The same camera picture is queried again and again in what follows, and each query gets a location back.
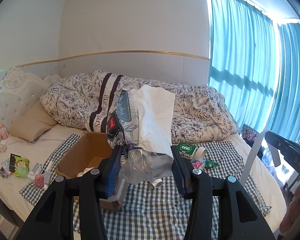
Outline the white tape roll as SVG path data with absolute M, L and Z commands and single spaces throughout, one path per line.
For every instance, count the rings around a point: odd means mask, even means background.
M 196 152 L 192 155 L 191 160 L 203 159 L 207 154 L 207 149 L 205 147 L 199 147 Z

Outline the paper towel pack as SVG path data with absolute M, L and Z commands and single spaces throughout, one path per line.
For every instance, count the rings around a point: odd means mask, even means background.
M 120 174 L 128 183 L 171 176 L 174 102 L 174 93 L 149 85 L 115 93 L 107 120 L 108 143 L 123 147 Z

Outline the purple floral bag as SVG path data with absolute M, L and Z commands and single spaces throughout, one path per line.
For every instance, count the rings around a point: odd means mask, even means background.
M 250 147 L 252 147 L 259 136 L 259 133 L 250 126 L 244 124 L 240 136 Z

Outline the green candy wrapper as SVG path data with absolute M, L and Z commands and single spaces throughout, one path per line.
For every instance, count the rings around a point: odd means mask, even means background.
M 207 169 L 213 169 L 213 168 L 216 168 L 218 167 L 218 163 L 213 161 L 213 160 L 210 160 L 210 159 L 206 159 L 205 160 L 205 168 Z

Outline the green snack packet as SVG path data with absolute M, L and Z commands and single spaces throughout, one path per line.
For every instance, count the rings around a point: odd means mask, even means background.
M 15 157 L 15 172 L 16 177 L 27 177 L 29 174 L 29 160 L 22 157 Z

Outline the brown cardboard box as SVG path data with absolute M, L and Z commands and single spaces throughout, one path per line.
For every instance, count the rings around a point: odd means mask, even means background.
M 58 162 L 55 172 L 65 178 L 76 178 L 84 170 L 98 168 L 102 160 L 112 154 L 113 149 L 107 142 L 106 133 L 88 132 L 66 151 Z M 101 199 L 101 207 L 106 210 L 120 211 L 127 193 L 128 183 L 121 177 L 116 180 L 115 190 L 106 199 Z

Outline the checkered green white cloth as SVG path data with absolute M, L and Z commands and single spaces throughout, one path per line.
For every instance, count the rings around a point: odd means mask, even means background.
M 70 146 L 76 142 L 83 142 L 84 135 L 72 134 L 48 157 L 44 164 L 47 167 L 50 161 L 54 162 L 52 179 L 55 179 L 57 162 L 70 153 Z M 207 142 L 198 144 L 207 149 L 207 159 L 218 164 L 217 167 L 207 170 L 207 173 L 216 178 L 234 176 L 239 178 L 243 172 L 243 157 L 235 150 L 232 142 Z M 271 206 L 267 206 L 253 178 L 248 177 L 245 189 L 256 206 L 266 217 Z M 29 182 L 20 191 L 20 194 L 33 206 L 44 193 L 43 189 Z M 211 239 L 218 235 L 218 198 L 213 197 L 213 215 Z M 149 184 L 141 182 L 138 185 L 129 185 L 125 202 L 120 212 L 102 210 L 104 225 L 108 239 L 183 239 L 190 214 L 191 200 L 185 200 L 177 191 L 173 177 L 163 178 L 163 186 L 151 190 Z

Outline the green 999 medicine box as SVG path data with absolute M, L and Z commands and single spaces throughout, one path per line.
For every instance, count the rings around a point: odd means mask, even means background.
M 192 144 L 187 144 L 185 142 L 180 142 L 177 145 L 177 149 L 183 158 L 191 160 L 195 154 L 196 146 Z

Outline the white small tube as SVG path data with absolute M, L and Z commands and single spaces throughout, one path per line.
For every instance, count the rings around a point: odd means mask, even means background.
M 159 179 L 156 179 L 154 181 L 151 182 L 151 185 L 154 189 L 158 189 L 159 187 L 162 186 L 162 179 L 159 178 Z

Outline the teal window curtain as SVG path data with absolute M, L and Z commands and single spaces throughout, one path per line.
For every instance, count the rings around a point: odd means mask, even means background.
M 210 86 L 239 128 L 300 143 L 300 20 L 278 21 L 248 0 L 210 4 Z

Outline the beige pillow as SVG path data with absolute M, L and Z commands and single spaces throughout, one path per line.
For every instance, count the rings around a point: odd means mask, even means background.
M 10 133 L 29 142 L 55 127 L 57 122 L 46 112 L 38 101 L 24 115 L 13 122 Z

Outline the pink baby bottle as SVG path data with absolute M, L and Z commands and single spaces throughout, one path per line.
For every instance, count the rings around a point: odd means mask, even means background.
M 0 123 L 0 137 L 2 140 L 6 140 L 8 138 L 8 133 L 4 124 Z

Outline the floral patterned duvet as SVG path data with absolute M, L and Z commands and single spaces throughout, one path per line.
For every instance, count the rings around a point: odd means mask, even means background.
M 173 144 L 221 141 L 237 133 L 238 124 L 224 96 L 209 86 L 188 86 L 145 80 L 96 70 L 55 81 L 40 97 L 47 113 L 59 124 L 89 132 L 107 132 L 113 110 L 131 110 L 132 133 L 151 121 L 170 128 Z

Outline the white tufted headboard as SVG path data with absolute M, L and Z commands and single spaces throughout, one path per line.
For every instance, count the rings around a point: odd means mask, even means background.
M 16 120 L 37 103 L 51 83 L 59 78 L 59 75 L 54 74 L 41 79 L 19 68 L 12 68 L 7 72 L 0 80 L 0 124 L 7 132 Z

